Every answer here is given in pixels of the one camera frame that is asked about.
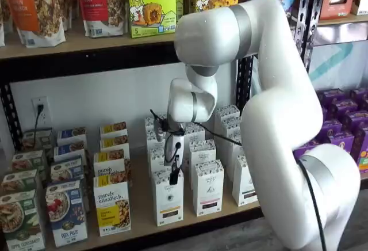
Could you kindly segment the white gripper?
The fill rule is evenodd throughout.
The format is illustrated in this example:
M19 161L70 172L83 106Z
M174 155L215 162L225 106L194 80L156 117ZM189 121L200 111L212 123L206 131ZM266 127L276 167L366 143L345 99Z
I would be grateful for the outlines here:
M164 165L171 167L170 185L178 182L181 164L183 162L184 135L181 132L167 133L164 145Z

